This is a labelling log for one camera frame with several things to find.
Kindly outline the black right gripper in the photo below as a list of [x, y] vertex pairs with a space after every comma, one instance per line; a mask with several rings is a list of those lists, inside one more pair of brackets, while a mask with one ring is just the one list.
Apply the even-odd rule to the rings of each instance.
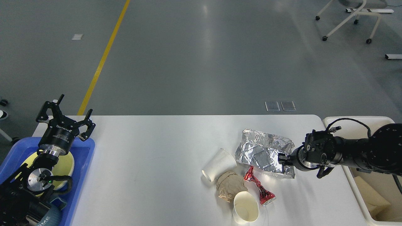
[[293, 150], [290, 156], [285, 153], [278, 153], [278, 162], [283, 166], [294, 166], [296, 169], [307, 172], [314, 170], [314, 167], [311, 166], [311, 163], [308, 163], [307, 166], [303, 163], [301, 155], [304, 151], [304, 145], [299, 146], [297, 149]]

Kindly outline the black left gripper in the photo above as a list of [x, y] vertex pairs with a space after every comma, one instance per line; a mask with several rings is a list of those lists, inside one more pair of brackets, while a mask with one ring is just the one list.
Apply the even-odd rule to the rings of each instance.
[[[90, 138], [96, 127], [96, 124], [90, 119], [93, 109], [88, 110], [83, 120], [78, 122], [75, 120], [67, 120], [65, 124], [65, 117], [59, 107], [64, 96], [65, 95], [62, 94], [56, 102], [44, 102], [35, 119], [38, 123], [47, 124], [47, 129], [38, 144], [38, 151], [40, 153], [47, 153], [53, 156], [67, 155], [75, 137], [86, 141]], [[49, 109], [53, 116], [51, 120], [49, 120], [49, 115], [47, 114]], [[83, 126], [86, 126], [87, 129], [81, 133], [79, 129]]]

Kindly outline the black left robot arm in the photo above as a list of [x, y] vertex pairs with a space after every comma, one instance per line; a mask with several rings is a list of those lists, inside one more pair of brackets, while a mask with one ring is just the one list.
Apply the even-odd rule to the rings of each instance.
[[92, 109], [83, 120], [63, 115], [64, 95], [46, 101], [36, 122], [42, 137], [17, 141], [1, 165], [2, 226], [69, 226], [95, 149]]

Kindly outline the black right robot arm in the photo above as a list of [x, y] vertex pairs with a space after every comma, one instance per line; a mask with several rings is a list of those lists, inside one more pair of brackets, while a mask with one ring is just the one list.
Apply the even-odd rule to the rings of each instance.
[[318, 170], [317, 178], [328, 175], [336, 165], [356, 168], [365, 173], [390, 174], [401, 190], [398, 176], [402, 173], [402, 125], [390, 123], [380, 127], [375, 133], [361, 121], [367, 129], [367, 137], [346, 139], [334, 136], [341, 129], [328, 124], [325, 130], [312, 130], [305, 141], [291, 154], [280, 153], [278, 162], [283, 166], [295, 166], [301, 171]]

